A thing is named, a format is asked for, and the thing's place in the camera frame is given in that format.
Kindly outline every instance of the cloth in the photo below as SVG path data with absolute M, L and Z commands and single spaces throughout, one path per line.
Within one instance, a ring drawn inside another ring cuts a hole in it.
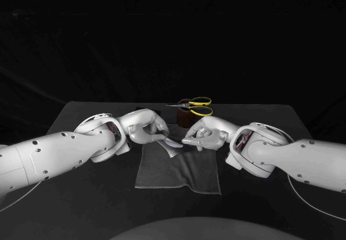
M 188 128 L 169 124 L 170 137 L 182 140 Z M 215 150 L 189 151 L 170 158 L 157 142 L 141 147 L 141 161 L 134 187 L 137 189 L 189 186 L 199 194 L 222 194 Z

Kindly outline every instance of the black background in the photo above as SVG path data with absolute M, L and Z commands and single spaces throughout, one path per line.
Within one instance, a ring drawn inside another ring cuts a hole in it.
M 346 143 L 338 1 L 2 2 L 0 134 L 46 134 L 69 101 L 286 104 Z

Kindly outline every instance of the robotic hand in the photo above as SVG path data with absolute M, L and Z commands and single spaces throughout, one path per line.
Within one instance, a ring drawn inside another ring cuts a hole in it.
M 121 117 L 97 114 L 74 132 L 58 132 L 10 146 L 0 145 L 0 197 L 79 167 L 88 159 L 94 163 L 130 151 L 130 139 L 139 144 L 165 140 L 169 127 L 149 109 Z
M 192 126 L 183 144 L 218 150 L 229 143 L 227 163 L 267 178 L 276 167 L 306 184 L 346 193 L 346 145 L 302 139 L 252 122 L 237 126 L 215 116 L 205 116 Z

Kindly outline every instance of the brown cup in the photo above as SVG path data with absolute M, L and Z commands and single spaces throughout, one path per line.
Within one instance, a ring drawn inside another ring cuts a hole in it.
M 182 99 L 178 104 L 189 103 L 191 99 Z M 195 113 L 186 107 L 179 107 L 176 111 L 176 123 L 182 128 L 191 128 L 195 123 Z

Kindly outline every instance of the yellow scissors handle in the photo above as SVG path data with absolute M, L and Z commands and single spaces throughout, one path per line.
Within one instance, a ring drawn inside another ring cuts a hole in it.
M 189 106 L 189 110 L 201 117 L 211 116 L 214 114 L 214 110 L 208 106 Z
M 189 104 L 195 106 L 208 106 L 212 103 L 212 99 L 205 96 L 195 97 L 191 101 Z

